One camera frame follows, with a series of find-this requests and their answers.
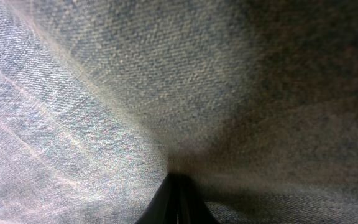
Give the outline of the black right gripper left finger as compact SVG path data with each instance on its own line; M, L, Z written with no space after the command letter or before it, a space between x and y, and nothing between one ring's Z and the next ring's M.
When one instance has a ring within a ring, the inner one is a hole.
M178 185L173 174L168 174L155 193L145 212L135 224L177 224Z

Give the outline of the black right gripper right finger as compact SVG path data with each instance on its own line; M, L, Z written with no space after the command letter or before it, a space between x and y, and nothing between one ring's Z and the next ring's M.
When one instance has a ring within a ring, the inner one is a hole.
M187 176L179 175L179 224L219 224L199 195L194 182Z

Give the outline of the light blue denim jeans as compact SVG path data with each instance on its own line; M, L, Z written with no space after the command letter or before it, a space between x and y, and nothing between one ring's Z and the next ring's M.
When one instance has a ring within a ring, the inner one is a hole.
M0 1L0 223L358 223L358 1Z

